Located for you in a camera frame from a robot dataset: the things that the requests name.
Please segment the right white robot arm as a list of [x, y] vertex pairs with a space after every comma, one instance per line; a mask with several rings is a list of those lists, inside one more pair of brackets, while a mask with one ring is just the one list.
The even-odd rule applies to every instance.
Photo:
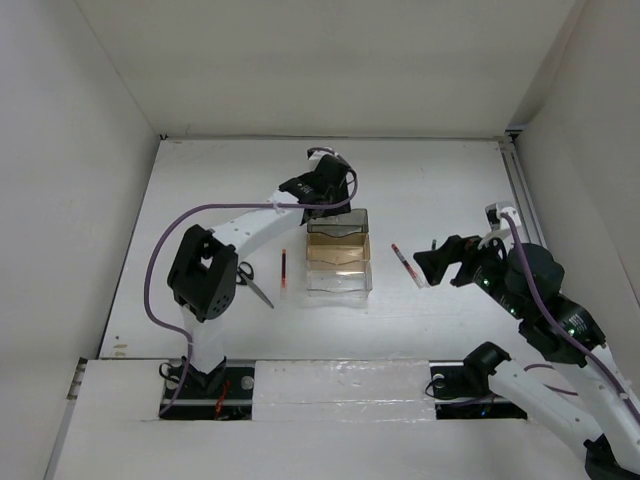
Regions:
[[583, 463], [591, 479], [639, 476], [639, 400], [623, 384], [590, 313], [561, 292], [564, 269], [544, 247], [507, 249], [494, 239], [453, 235], [438, 249], [416, 252], [429, 285], [451, 265], [454, 287], [475, 284], [518, 322], [519, 334], [574, 389], [576, 406], [533, 378], [504, 349], [484, 342], [431, 382], [438, 400], [502, 397], [542, 423]]

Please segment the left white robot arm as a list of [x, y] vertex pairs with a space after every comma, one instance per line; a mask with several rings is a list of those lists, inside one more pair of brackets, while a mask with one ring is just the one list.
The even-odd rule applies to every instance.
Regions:
[[315, 168], [278, 186], [263, 203], [224, 224], [190, 227], [169, 271], [167, 283], [181, 307], [191, 336], [185, 387], [211, 398], [224, 382], [222, 314], [231, 306], [240, 263], [283, 233], [311, 219], [348, 213], [349, 186], [356, 173], [329, 148], [308, 151]]

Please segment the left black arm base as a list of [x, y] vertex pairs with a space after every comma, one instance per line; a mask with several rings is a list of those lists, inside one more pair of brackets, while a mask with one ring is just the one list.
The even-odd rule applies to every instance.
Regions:
[[189, 366], [181, 388], [178, 384], [185, 357], [163, 362], [159, 375], [164, 381], [159, 406], [162, 420], [248, 421], [252, 418], [255, 385], [254, 362], [225, 360], [210, 374]]

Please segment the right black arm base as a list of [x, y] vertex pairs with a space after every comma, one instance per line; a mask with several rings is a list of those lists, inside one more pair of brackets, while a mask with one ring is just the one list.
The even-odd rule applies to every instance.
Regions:
[[424, 393], [434, 400], [437, 420], [527, 420], [527, 413], [489, 389], [489, 374], [509, 354], [491, 342], [474, 349], [463, 360], [436, 361]]

